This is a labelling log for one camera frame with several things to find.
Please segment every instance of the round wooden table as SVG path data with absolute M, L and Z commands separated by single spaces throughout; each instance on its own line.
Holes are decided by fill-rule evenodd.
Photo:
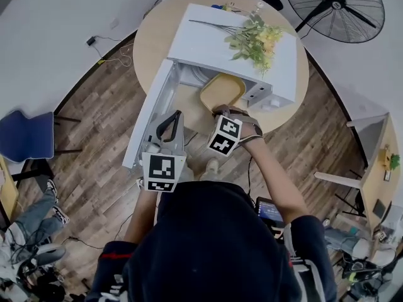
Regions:
M 154 76 L 167 57 L 179 23 L 189 3 L 211 6 L 212 4 L 234 3 L 243 10 L 256 9 L 259 0 L 165 0 L 157 5 L 143 20 L 133 45 L 133 65 L 137 78 L 148 93 Z M 297 36 L 291 24 L 275 9 L 264 3 L 259 12 L 268 25 L 282 26 L 287 32 Z M 235 105 L 248 110 L 259 121 L 263 133 L 270 132 L 288 121 L 301 105 L 308 88 L 309 68 L 304 46 L 297 39 L 297 93 L 295 103 L 273 112 L 256 112 L 247 109 L 247 103 L 239 100 Z M 200 89 L 179 85 L 175 95 L 174 109 L 184 114 L 184 125 L 202 134 L 213 131 L 214 119 L 199 98 Z

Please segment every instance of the flower bouquet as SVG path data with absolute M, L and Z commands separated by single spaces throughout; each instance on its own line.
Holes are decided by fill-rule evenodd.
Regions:
M 230 49 L 239 50 L 233 60 L 243 58 L 251 59 L 255 68 L 262 75 L 270 69 L 271 61 L 275 55 L 276 42 L 283 36 L 283 29 L 279 26 L 268 26 L 257 14 L 251 14 L 243 27 L 218 25 L 205 21 L 190 20 L 220 28 L 230 34 L 225 38 Z

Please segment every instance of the shoe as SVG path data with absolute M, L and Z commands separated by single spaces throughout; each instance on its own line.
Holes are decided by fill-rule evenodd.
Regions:
M 219 167 L 220 167 L 219 161 L 216 158 L 212 158 L 207 162 L 206 172 L 213 171 L 215 174 L 217 174 L 219 171 Z
M 60 199 L 59 199 L 59 197 L 58 197 L 58 195 L 57 195 L 56 185 L 55 185 L 55 183 L 53 182 L 53 180 L 48 179 L 46 190 L 50 190 L 50 191 L 53 192 L 53 194 L 55 195 L 55 203 L 58 204 Z
M 63 225 L 67 225 L 70 222 L 70 218 L 58 206 L 53 206 L 52 209 L 55 213 L 54 216 L 60 219 Z
M 326 218 L 323 222 L 322 222 L 323 227 L 328 227 L 330 226 L 330 219 Z

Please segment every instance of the desk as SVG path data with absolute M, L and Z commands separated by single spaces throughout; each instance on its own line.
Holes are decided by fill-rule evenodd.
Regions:
M 373 232 L 374 228 L 379 225 L 382 220 L 372 212 L 375 203 L 379 199 L 387 210 L 389 204 L 392 202 L 399 183 L 400 167 L 392 171 L 389 182 L 384 181 L 385 167 L 380 160 L 380 151 L 385 148 L 386 144 L 389 145 L 392 154 L 399 154 L 396 133 L 392 123 L 392 118 L 389 114 L 384 117 L 368 118 L 347 123 L 348 126 L 354 126 L 358 123 L 376 123 L 376 120 L 383 120 L 382 130 L 371 161 L 369 162 L 368 168 L 361 180 L 334 176 L 322 172 L 315 173 L 316 178 L 343 184 L 360 190 L 366 211 L 366 219 L 371 232 Z
M 1 155 L 0 155 L 0 168 L 1 170 L 3 170 L 6 179 L 6 182 L 1 187 L 0 204 L 1 206 L 3 206 L 3 210 L 8 220 L 10 220 L 11 214 L 13 213 L 14 210 L 14 206 L 17 202 L 18 190 L 14 184 L 13 177 L 11 177 L 11 174 L 8 171 L 6 161 Z
M 234 3 L 243 10 L 256 9 L 259 0 L 165 0 L 157 5 L 143 20 L 137 31 L 133 45 L 133 65 L 137 78 L 145 91 L 167 57 L 172 40 L 189 3 L 211 6 L 212 4 Z M 268 25 L 282 26 L 287 32 L 297 36 L 291 24 L 275 9 L 264 3 L 260 15 Z M 292 105 L 274 112 L 254 112 L 249 114 L 259 121 L 263 133 L 278 128 L 288 121 L 301 105 L 308 88 L 309 68 L 304 46 L 297 39 L 297 95 Z M 184 113 L 184 125 L 194 131 L 208 135 L 213 130 L 214 119 L 202 105 L 199 98 L 200 89 L 179 85 L 175 95 L 174 108 Z M 240 100 L 236 106 L 246 109 L 246 101 Z

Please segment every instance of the blue chair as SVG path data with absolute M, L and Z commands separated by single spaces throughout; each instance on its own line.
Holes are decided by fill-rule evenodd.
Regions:
M 81 150 L 55 151 L 54 119 L 80 120 L 54 116 L 52 112 L 27 118 L 21 111 L 11 112 L 0 120 L 0 154 L 16 163 L 28 159 L 50 159 L 54 155 Z

